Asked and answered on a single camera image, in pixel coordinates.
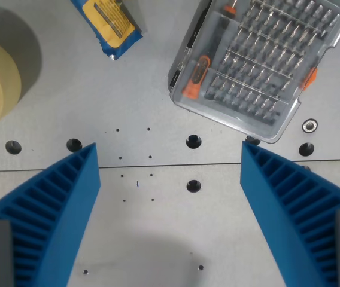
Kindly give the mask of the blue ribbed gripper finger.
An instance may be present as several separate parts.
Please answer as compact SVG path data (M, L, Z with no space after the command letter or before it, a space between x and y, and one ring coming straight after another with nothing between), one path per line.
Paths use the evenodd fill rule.
M340 188L249 142L240 184L286 286L337 286Z
M11 227L16 286L68 284L100 187L92 143L0 199L0 220Z

